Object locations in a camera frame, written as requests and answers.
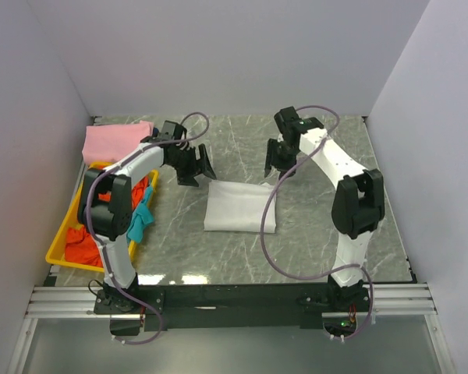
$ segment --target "red cloth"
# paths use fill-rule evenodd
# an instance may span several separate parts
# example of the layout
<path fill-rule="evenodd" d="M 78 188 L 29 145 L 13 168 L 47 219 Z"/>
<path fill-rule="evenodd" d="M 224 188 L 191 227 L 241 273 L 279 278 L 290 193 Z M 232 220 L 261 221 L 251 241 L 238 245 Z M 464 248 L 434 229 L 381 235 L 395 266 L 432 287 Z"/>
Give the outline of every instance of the red cloth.
<path fill-rule="evenodd" d="M 144 177 L 132 189 L 132 210 L 140 203 L 144 197 L 144 192 L 149 185 L 149 180 Z M 109 201 L 111 193 L 99 194 L 99 199 Z M 83 265 L 91 265 L 102 267 L 101 256 L 99 250 L 88 233 L 85 226 L 79 229 L 68 228 L 66 233 L 66 247 L 64 248 L 64 258 L 71 263 L 82 263 Z"/>

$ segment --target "teal cloth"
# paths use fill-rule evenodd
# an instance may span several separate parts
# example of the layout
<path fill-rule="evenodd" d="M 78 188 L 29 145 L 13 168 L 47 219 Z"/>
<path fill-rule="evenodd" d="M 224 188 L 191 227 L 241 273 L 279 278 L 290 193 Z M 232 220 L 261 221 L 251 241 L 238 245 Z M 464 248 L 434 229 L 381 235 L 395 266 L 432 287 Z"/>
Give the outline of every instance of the teal cloth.
<path fill-rule="evenodd" d="M 126 241 L 128 243 L 132 240 L 136 243 L 142 242 L 144 229 L 154 222 L 154 217 L 149 211 L 149 208 L 147 208 L 147 202 L 149 202 L 152 193 L 153 187 L 152 185 L 149 185 L 144 192 L 144 197 L 133 211 L 132 221 L 130 222 L 130 227 L 126 232 Z"/>

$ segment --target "cable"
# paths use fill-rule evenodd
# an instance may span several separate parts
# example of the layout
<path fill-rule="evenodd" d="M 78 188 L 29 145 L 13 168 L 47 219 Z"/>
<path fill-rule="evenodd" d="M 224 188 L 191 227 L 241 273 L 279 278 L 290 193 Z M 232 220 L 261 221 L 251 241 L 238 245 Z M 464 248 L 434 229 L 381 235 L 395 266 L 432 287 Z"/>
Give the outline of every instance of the cable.
<path fill-rule="evenodd" d="M 279 266 L 277 266 L 275 264 L 274 260 L 271 258 L 271 256 L 268 253 L 267 246 L 265 245 L 265 238 L 264 238 L 265 220 L 267 218 L 269 206 L 271 205 L 272 200 L 275 198 L 275 194 L 277 193 L 277 191 L 281 187 L 282 183 L 290 175 L 292 175 L 293 172 L 296 169 L 298 169 L 304 162 L 308 161 L 315 154 L 317 154 L 320 150 L 322 150 L 325 143 L 328 141 L 329 136 L 336 130 L 336 128 L 338 127 L 338 125 L 340 123 L 340 116 L 338 115 L 338 113 L 336 113 L 335 111 L 333 111 L 330 108 L 326 108 L 326 107 L 323 107 L 321 105 L 306 105 L 304 107 L 297 108 L 296 111 L 302 111 L 303 109 L 309 109 L 309 108 L 322 109 L 322 110 L 325 110 L 325 111 L 331 113 L 332 115 L 335 116 L 336 122 L 328 130 L 328 133 L 321 140 L 321 142 L 319 143 L 317 148 L 315 150 L 313 150 L 312 152 L 310 152 L 307 156 L 302 157 L 301 159 L 299 159 L 296 162 L 296 164 L 293 165 L 293 167 L 290 168 L 275 184 L 275 187 L 274 187 L 274 189 L 272 189 L 271 195 L 268 197 L 267 203 L 265 204 L 264 212 L 262 213 L 262 220 L 261 220 L 261 225 L 260 225 L 260 243 L 261 243 L 261 247 L 262 247 L 262 252 L 264 253 L 265 259 L 268 261 L 269 265 L 272 266 L 272 268 L 275 271 L 277 271 L 278 273 L 284 275 L 285 277 L 288 277 L 288 278 L 291 278 L 291 279 L 296 279 L 298 281 L 301 281 L 301 280 L 302 281 L 304 281 L 304 280 L 305 281 L 315 281 L 316 279 L 319 279 L 319 278 L 322 278 L 322 277 L 327 277 L 327 276 L 329 276 L 329 275 L 331 275 L 333 273 L 337 273 L 340 270 L 351 269 L 351 268 L 357 268 L 357 269 L 360 269 L 363 272 L 363 274 L 367 278 L 367 282 L 369 283 L 369 291 L 370 291 L 369 309 L 367 310 L 366 319 L 364 320 L 363 323 L 360 324 L 359 328 L 354 333 L 349 335 L 348 337 L 345 337 L 345 339 L 350 339 L 351 337 L 355 337 L 358 333 L 360 333 L 364 329 L 364 327 L 370 322 L 371 315 L 373 313 L 373 301 L 374 301 L 373 281 L 371 280 L 371 277 L 370 277 L 369 273 L 366 271 L 366 268 L 364 266 L 359 265 L 358 263 L 351 263 L 349 265 L 339 266 L 339 267 L 337 267 L 335 269 L 331 269 L 329 271 L 325 271 L 325 272 L 323 272 L 321 274 L 317 274 L 317 275 L 302 275 L 302 276 L 300 276 L 300 275 L 290 274 L 290 273 L 285 272 L 283 269 L 281 269 Z"/>
<path fill-rule="evenodd" d="M 97 297 L 97 292 L 95 292 L 94 290 L 92 290 L 92 287 L 90 286 L 90 284 L 91 284 L 92 282 L 97 283 L 100 287 L 102 287 L 102 283 L 99 282 L 97 279 L 92 279 L 92 280 L 90 280 L 90 282 L 88 282 L 88 291 L 90 291 L 90 293 L 91 293 L 92 295 L 95 295 L 95 297 Z"/>
<path fill-rule="evenodd" d="M 189 113 L 186 117 L 183 118 L 183 120 L 180 122 L 180 125 L 182 125 L 187 119 L 189 119 L 193 115 L 199 115 L 199 116 L 203 117 L 206 120 L 206 126 L 205 126 L 204 130 L 202 132 L 200 132 L 198 135 L 191 136 L 190 138 L 187 138 L 187 139 L 166 140 L 166 141 L 162 141 L 162 142 L 158 142 L 158 143 L 151 143 L 148 146 L 143 147 L 142 150 L 139 153 L 135 153 L 134 155 L 132 155 L 132 157 L 129 157 L 127 160 L 123 161 L 121 164 L 117 164 L 113 168 L 109 168 L 108 170 L 106 170 L 102 174 L 100 174 L 98 177 L 96 177 L 94 182 L 90 186 L 89 191 L 88 191 L 87 212 L 86 212 L 87 229 L 88 229 L 88 232 L 90 232 L 90 235 L 92 235 L 92 238 L 94 238 L 94 240 L 96 240 L 101 245 L 101 254 L 102 254 L 104 263 L 106 265 L 106 271 L 108 272 L 109 277 L 112 279 L 112 283 L 114 284 L 115 288 L 119 291 L 120 294 L 122 294 L 123 296 L 125 296 L 129 300 L 132 300 L 133 302 L 136 302 L 137 304 L 142 305 L 144 308 L 149 309 L 159 319 L 158 331 L 152 337 L 149 337 L 148 339 L 140 340 L 140 341 L 124 340 L 121 337 L 115 337 L 115 339 L 117 341 L 122 342 L 122 344 L 140 345 L 140 344 L 146 344 L 146 343 L 149 343 L 149 342 L 155 340 L 159 336 L 159 334 L 163 331 L 165 321 L 163 320 L 163 316 L 161 314 L 159 314 L 159 312 L 156 310 L 156 308 L 154 308 L 153 306 L 147 304 L 146 302 L 143 302 L 142 300 L 140 300 L 138 298 L 133 297 L 128 292 L 125 292 L 123 290 L 123 288 L 121 287 L 121 285 L 118 283 L 118 281 L 115 279 L 115 275 L 113 274 L 111 263 L 109 262 L 109 258 L 108 258 L 105 243 L 102 241 L 102 239 L 100 239 L 95 234 L 94 226 L 92 224 L 91 207 L 92 207 L 92 202 L 94 200 L 95 189 L 96 189 L 98 183 L 103 178 L 105 178 L 108 175 L 113 174 L 115 171 L 121 169 L 122 167 L 127 165 L 129 162 L 133 161 L 136 157 L 141 155 L 146 150 L 154 148 L 155 146 L 164 146 L 164 145 L 169 145 L 169 144 L 180 144 L 180 143 L 184 143 L 184 142 L 191 142 L 191 141 L 193 141 L 195 139 L 198 139 L 198 138 L 202 137 L 208 131 L 208 129 L 210 128 L 210 120 L 208 119 L 208 117 L 204 113 L 202 113 L 200 111 L 195 111 L 193 113 Z"/>

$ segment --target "white panel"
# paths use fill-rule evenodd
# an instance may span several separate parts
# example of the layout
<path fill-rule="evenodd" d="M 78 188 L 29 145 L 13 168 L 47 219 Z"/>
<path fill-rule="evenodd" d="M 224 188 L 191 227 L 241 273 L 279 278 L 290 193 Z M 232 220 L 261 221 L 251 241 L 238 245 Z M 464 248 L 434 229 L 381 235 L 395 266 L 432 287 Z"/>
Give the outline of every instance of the white panel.
<path fill-rule="evenodd" d="M 27 374 L 432 374 L 438 363 L 424 317 L 378 317 L 345 344 L 298 327 L 177 329 L 149 345 L 111 340 L 107 320 L 42 319 Z"/>
<path fill-rule="evenodd" d="M 87 112 L 26 2 L 0 0 L 0 373 L 80 166 Z"/>
<path fill-rule="evenodd" d="M 368 115 L 427 0 L 29 0 L 92 115 Z"/>
<path fill-rule="evenodd" d="M 468 1 L 433 0 L 368 120 L 416 273 L 468 372 Z"/>

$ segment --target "white wall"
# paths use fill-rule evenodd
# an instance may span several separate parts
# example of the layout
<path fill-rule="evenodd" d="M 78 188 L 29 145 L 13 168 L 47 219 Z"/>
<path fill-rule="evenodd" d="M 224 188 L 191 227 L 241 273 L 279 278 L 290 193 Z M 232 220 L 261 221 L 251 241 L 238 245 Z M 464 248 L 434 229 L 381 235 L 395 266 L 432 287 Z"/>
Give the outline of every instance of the white wall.
<path fill-rule="evenodd" d="M 28 0 L 92 115 L 368 115 L 428 0 Z"/>
<path fill-rule="evenodd" d="M 367 123 L 409 258 L 468 373 L 468 0 L 431 0 Z"/>
<path fill-rule="evenodd" d="M 85 110 L 22 0 L 0 0 L 0 372 L 67 209 Z"/>

